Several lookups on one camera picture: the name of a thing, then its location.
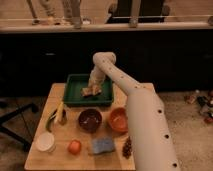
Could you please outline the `beige wrapped gripper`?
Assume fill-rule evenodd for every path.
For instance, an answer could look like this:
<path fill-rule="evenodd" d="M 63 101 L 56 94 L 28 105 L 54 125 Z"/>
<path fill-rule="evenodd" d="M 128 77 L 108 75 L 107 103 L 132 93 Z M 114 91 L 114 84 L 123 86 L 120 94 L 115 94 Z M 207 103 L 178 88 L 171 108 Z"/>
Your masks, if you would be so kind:
<path fill-rule="evenodd" d="M 105 73 L 97 66 L 95 66 L 90 73 L 88 86 L 90 88 L 92 88 L 93 86 L 101 87 L 105 81 L 105 78 L 106 78 Z"/>

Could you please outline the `white perforated robot arm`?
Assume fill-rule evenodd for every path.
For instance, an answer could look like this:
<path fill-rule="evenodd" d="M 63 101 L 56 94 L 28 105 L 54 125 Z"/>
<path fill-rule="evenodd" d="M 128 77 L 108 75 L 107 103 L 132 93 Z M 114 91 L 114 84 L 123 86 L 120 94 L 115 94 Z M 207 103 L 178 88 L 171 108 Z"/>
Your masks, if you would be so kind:
<path fill-rule="evenodd" d="M 136 171 L 181 171 L 164 114 L 164 104 L 155 91 L 115 66 L 113 52 L 93 55 L 92 84 L 107 75 L 127 96 L 128 132 Z"/>

